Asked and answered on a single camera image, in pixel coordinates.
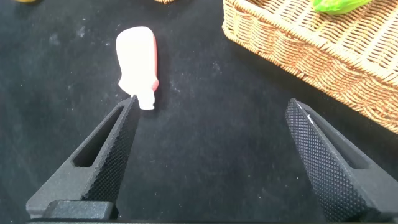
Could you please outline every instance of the basket rim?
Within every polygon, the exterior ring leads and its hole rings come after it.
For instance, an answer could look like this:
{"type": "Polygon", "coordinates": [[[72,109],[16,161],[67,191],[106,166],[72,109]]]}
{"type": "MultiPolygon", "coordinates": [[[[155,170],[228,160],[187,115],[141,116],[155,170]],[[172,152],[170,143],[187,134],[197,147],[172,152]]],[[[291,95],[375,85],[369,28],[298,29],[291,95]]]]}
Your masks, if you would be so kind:
{"type": "Polygon", "coordinates": [[[344,47],[331,43],[329,40],[312,35],[313,32],[300,26],[293,26],[289,22],[278,18],[275,18],[275,14],[263,9],[255,4],[247,2],[246,0],[224,0],[229,2],[235,8],[248,13],[260,21],[269,23],[278,29],[282,29],[288,35],[291,35],[302,42],[313,45],[319,48],[333,58],[338,59],[340,62],[347,64],[353,70],[364,72],[374,78],[377,78],[379,82],[386,86],[397,90],[398,87],[398,75],[394,72],[389,72],[388,69],[382,68],[381,66],[370,62],[369,60],[363,60],[358,54],[353,54],[347,51],[344,47]]]}

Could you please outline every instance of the pink bottle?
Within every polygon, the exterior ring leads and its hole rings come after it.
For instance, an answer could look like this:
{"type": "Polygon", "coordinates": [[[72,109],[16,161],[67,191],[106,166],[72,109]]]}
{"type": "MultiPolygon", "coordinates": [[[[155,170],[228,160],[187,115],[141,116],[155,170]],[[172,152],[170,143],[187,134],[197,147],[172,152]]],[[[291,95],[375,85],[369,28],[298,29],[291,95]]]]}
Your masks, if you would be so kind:
{"type": "Polygon", "coordinates": [[[127,29],[118,35],[116,51],[122,71],[120,88],[137,95],[142,110],[153,110],[154,92],[159,86],[154,33],[148,27],[127,29]]]}

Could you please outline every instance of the black cloth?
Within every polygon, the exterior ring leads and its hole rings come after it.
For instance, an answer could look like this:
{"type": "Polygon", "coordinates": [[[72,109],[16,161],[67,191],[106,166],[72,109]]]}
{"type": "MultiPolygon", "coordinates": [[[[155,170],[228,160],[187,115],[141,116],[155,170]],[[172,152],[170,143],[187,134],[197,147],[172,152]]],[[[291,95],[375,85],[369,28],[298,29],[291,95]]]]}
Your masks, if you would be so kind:
{"type": "Polygon", "coordinates": [[[154,111],[143,111],[122,220],[315,222],[322,210],[285,122],[308,104],[397,179],[397,135],[229,41],[221,0],[0,2],[0,216],[25,203],[118,102],[115,40],[150,27],[154,111]]]}

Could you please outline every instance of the green object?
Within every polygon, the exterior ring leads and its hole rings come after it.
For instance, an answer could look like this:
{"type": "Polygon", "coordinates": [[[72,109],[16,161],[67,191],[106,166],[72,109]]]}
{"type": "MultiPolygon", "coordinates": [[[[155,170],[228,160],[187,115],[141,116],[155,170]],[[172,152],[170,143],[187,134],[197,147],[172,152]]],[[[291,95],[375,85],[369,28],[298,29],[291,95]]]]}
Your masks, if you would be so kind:
{"type": "Polygon", "coordinates": [[[366,5],[370,1],[372,0],[313,0],[313,8],[315,12],[344,14],[366,5]]]}

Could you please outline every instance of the woven basket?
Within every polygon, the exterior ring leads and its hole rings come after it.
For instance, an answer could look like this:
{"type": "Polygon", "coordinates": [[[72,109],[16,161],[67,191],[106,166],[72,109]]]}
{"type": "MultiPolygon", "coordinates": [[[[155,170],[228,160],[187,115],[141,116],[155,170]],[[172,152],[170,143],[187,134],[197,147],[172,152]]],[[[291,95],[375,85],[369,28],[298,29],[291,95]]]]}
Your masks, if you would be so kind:
{"type": "Polygon", "coordinates": [[[223,30],[398,134],[398,1],[329,16],[312,0],[224,0],[223,30]]]}
{"type": "Polygon", "coordinates": [[[161,2],[161,3],[164,3],[164,4],[168,4],[170,2],[174,2],[175,0],[155,0],[155,1],[161,2]]]}

